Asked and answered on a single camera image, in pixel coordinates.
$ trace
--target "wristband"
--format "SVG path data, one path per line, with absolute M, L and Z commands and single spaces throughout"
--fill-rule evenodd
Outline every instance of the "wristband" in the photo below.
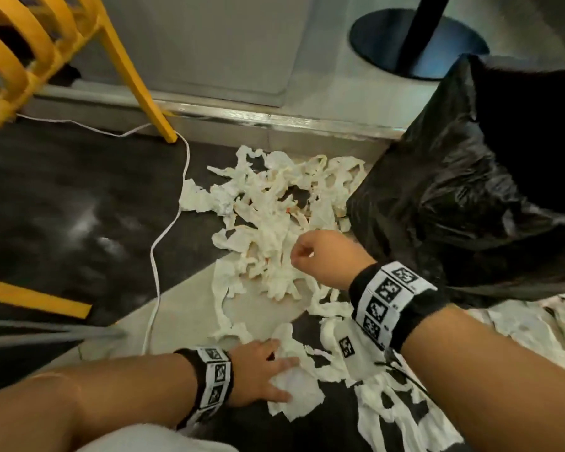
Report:
M 233 364 L 228 354 L 219 347 L 178 349 L 174 353 L 193 365 L 197 378 L 195 404 L 179 423 L 178 429 L 181 429 L 210 418 L 228 401 L 233 391 Z
M 380 351 L 399 352 L 408 335 L 447 301 L 437 288 L 394 261 L 370 265 L 356 276 L 349 288 L 352 318 Z

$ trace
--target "black plastic bag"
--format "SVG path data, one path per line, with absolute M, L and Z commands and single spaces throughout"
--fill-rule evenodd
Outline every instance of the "black plastic bag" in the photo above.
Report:
M 347 209 L 455 303 L 565 293 L 565 66 L 461 57 Z

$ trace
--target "black cable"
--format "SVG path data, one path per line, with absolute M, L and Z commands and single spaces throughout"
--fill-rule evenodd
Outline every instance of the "black cable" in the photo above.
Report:
M 415 386 L 417 386 L 421 392 L 423 392 L 425 395 L 427 395 L 427 398 L 429 398 L 431 401 L 433 401 L 433 403 L 435 403 L 435 401 L 433 400 L 433 398 L 431 398 L 431 395 L 429 395 L 429 392 L 427 392 L 427 391 L 425 390 L 425 388 L 424 388 L 421 384 L 419 384 L 417 381 L 415 381 L 414 379 L 412 379 L 412 378 L 407 374 L 407 372 L 405 372 L 404 370 L 399 369 L 399 368 L 397 368 L 397 367 L 395 367 L 395 366 L 392 366 L 391 364 L 385 363 L 385 362 L 375 362 L 375 365 L 377 365 L 377 366 L 385 366 L 386 368 L 394 369 L 395 371 L 402 373 L 406 379 L 408 379 L 408 380 L 409 380 L 410 382 L 412 382 Z

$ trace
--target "white cable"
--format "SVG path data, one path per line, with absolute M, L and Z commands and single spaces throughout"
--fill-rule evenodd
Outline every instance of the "white cable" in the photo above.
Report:
M 145 123 L 144 125 L 140 125 L 136 128 L 131 129 L 130 131 L 127 131 L 126 133 L 123 133 L 121 135 L 117 135 L 117 134 L 114 134 L 114 133 L 109 133 L 108 131 L 103 131 L 103 130 L 99 130 L 97 128 L 93 128 L 93 127 L 84 125 L 83 123 L 76 122 L 76 121 L 59 120 L 59 119 L 39 119 L 37 117 L 26 116 L 24 114 L 17 114 L 17 115 L 19 117 L 22 117 L 23 119 L 29 119 L 31 121 L 40 121 L 40 122 L 49 122 L 49 123 L 74 123 L 77 126 L 87 128 L 88 130 L 91 130 L 93 132 L 101 133 L 103 135 L 108 135 L 108 136 L 115 136 L 116 138 L 125 138 L 126 136 L 129 136 L 131 134 L 136 133 L 139 130 L 142 130 L 143 128 L 146 128 L 148 126 L 153 125 L 152 123 Z M 182 183 L 184 184 L 184 181 L 186 180 L 186 172 L 188 171 L 188 165 L 190 164 L 190 146 L 188 145 L 188 141 L 186 140 L 186 138 L 184 138 L 184 136 L 182 136 L 177 131 L 175 133 L 176 133 L 176 135 L 178 135 L 180 137 L 180 139 L 182 141 L 184 141 L 184 144 L 186 145 L 186 164 L 184 165 L 184 171 L 182 172 Z M 147 327 L 146 327 L 146 333 L 144 334 L 144 341 L 142 343 L 142 351 L 141 351 L 140 355 L 145 355 L 149 351 L 149 342 L 151 341 L 153 324 L 155 323 L 155 317 L 157 317 L 157 312 L 159 311 L 159 306 L 161 305 L 161 288 L 159 286 L 159 272 L 157 271 L 157 264 L 155 262 L 155 256 L 154 256 L 153 252 L 154 252 L 155 248 L 157 247 L 157 245 L 159 244 L 159 242 L 161 242 L 161 240 L 165 237 L 165 235 L 172 229 L 172 227 L 174 226 L 174 224 L 176 223 L 176 221 L 180 217 L 181 213 L 182 213 L 182 209 L 181 209 L 180 206 L 178 206 L 178 212 L 176 213 L 176 217 L 173 219 L 172 223 L 170 223 L 166 227 L 166 229 L 163 230 L 163 233 L 161 233 L 158 236 L 158 238 L 155 240 L 155 242 L 153 242 L 153 244 L 151 245 L 151 252 L 150 252 L 151 268 L 153 269 L 153 279 L 155 280 L 155 290 L 157 291 L 157 301 L 155 302 L 155 306 L 153 307 L 153 311 L 151 312 L 151 317 L 149 318 L 149 322 L 148 322 Z

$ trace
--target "person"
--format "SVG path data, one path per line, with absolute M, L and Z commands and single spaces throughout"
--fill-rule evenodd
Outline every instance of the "person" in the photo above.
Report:
M 327 230 L 300 236 L 291 259 L 297 269 L 324 285 L 350 290 L 352 297 L 363 294 L 355 292 L 357 281 L 379 269 L 359 244 Z M 395 339 L 431 398 L 474 450 L 565 451 L 563 368 L 451 304 L 429 308 L 410 323 L 403 325 L 408 332 L 401 340 L 392 332 L 392 346 Z M 269 360 L 278 346 L 276 340 L 252 342 L 230 352 L 229 406 L 289 401 L 270 380 L 299 362 Z M 2 389 L 0 452 L 233 450 L 165 428 L 178 425 L 196 404 L 201 384 L 190 360 L 174 353 L 92 362 Z

